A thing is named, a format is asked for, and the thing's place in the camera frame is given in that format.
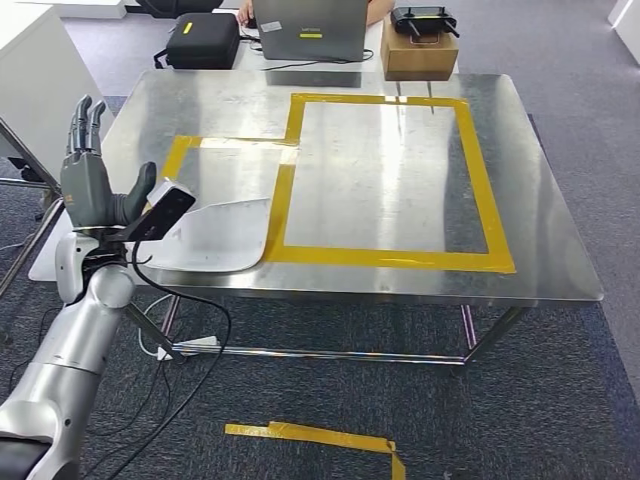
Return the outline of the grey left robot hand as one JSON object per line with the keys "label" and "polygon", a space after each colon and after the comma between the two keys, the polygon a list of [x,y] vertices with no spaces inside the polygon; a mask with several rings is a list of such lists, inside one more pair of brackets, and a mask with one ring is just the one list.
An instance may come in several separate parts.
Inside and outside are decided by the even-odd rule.
{"label": "grey left robot hand", "polygon": [[132,224],[142,215],[147,195],[155,185],[156,165],[142,165],[128,194],[113,192],[101,155],[100,136],[106,105],[103,101],[91,104],[91,97],[85,95],[72,116],[60,170],[65,207],[76,228]]}

